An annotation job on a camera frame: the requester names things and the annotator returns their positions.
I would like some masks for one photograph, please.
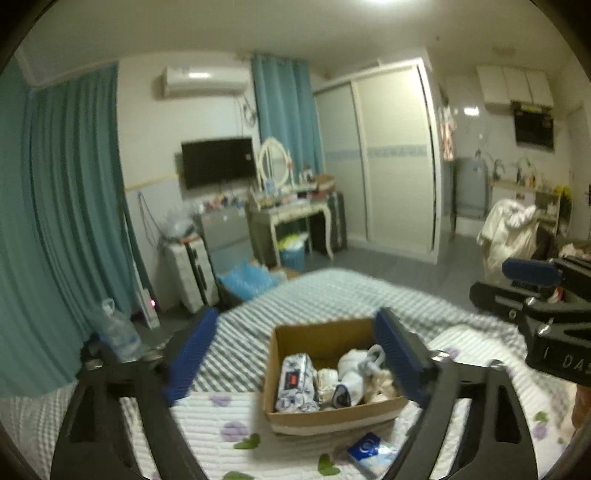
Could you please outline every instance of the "ceiling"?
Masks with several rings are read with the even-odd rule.
[[[60,0],[21,59],[44,83],[155,51],[261,50],[325,73],[415,47],[428,48],[440,75],[496,63],[552,77],[570,54],[529,0]]]

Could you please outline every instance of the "water bottle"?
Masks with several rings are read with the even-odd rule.
[[[113,299],[104,300],[100,306],[103,311],[101,334],[122,362],[136,360],[141,353],[142,342],[134,324],[115,308]]]

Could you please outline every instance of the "person's hand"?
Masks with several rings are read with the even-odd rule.
[[[573,427],[579,429],[587,413],[591,410],[591,388],[577,385],[577,396],[574,401]]]

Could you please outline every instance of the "curtain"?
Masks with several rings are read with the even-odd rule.
[[[35,93],[31,177],[39,236],[72,318],[105,298],[135,308],[117,137],[117,66]]]
[[[35,396],[74,379],[91,328],[71,315],[35,224],[31,98],[15,61],[0,76],[0,105],[0,395]]]
[[[304,61],[256,54],[252,59],[261,141],[275,137],[294,160],[294,178],[308,165],[322,172],[322,149],[310,71]]]

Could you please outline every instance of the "gray floor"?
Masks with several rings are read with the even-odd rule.
[[[461,236],[455,237],[447,258],[438,265],[362,248],[339,252],[333,262],[318,253],[307,257],[307,272],[330,267],[347,268],[395,285],[415,288],[470,311],[475,311],[468,297],[470,287],[483,278],[482,253],[476,239]],[[190,319],[187,310],[179,306],[160,314],[161,327],[156,330],[149,330],[143,322],[135,322],[135,326],[144,343],[154,348],[174,332],[186,328]]]

